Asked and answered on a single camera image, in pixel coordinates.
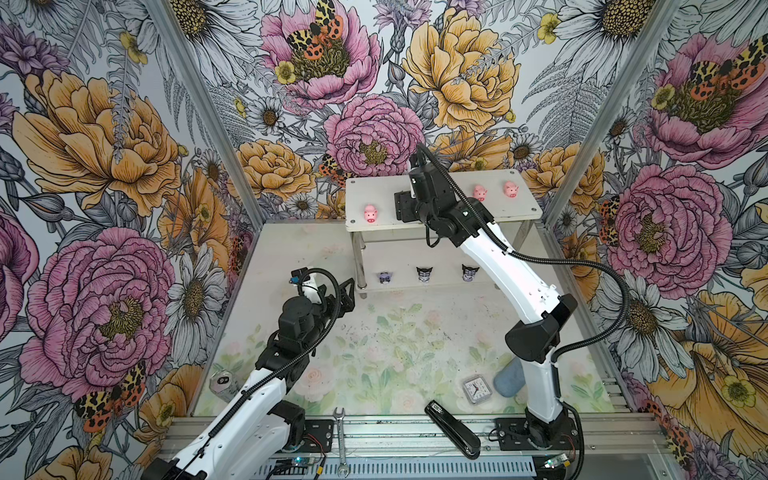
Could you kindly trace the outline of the pink toy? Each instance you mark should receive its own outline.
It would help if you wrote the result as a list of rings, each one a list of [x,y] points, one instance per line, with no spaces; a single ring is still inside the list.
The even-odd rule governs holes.
[[[487,198],[488,190],[482,185],[476,185],[473,189],[472,196],[480,202],[484,202]]]
[[[364,208],[363,216],[368,224],[374,224],[378,220],[378,209],[374,205],[368,204]]]
[[[507,181],[503,186],[503,193],[508,198],[516,198],[519,193],[519,186],[512,181]]]

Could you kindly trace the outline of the black white kuromi toy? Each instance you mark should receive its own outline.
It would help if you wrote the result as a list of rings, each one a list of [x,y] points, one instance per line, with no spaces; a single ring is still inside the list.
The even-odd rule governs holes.
[[[421,283],[427,284],[431,280],[431,275],[433,272],[432,267],[417,267],[417,278]]]

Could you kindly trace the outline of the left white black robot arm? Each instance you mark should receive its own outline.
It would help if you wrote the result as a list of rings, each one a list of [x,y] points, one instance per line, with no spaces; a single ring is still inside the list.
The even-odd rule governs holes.
[[[332,422],[307,420],[305,410],[285,397],[336,321],[354,310],[355,281],[303,268],[293,271],[291,282],[297,293],[283,304],[278,327],[239,392],[171,460],[153,460],[143,478],[251,479],[280,452],[295,459],[275,471],[300,466],[299,455],[330,452]]]

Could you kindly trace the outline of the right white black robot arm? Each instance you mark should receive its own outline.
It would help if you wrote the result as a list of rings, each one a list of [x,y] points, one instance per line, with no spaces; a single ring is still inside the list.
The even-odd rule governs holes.
[[[505,342],[522,364],[529,426],[558,426],[565,408],[552,354],[577,301],[536,274],[530,265],[546,261],[514,250],[490,212],[479,200],[467,197],[441,164],[412,158],[411,165],[411,191],[395,195],[396,218],[404,223],[418,221],[428,236],[450,241],[510,301],[520,321],[507,332]]]

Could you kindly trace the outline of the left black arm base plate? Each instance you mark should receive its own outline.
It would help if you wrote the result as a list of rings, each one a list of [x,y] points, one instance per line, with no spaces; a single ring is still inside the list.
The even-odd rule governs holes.
[[[333,419],[306,419],[298,452],[302,454],[329,454],[335,449],[335,421]]]

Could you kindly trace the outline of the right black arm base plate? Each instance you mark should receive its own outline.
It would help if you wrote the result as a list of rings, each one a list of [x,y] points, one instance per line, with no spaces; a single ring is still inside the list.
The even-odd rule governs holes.
[[[551,423],[535,418],[496,418],[493,432],[502,451],[576,451],[583,440],[580,428],[565,417]]]

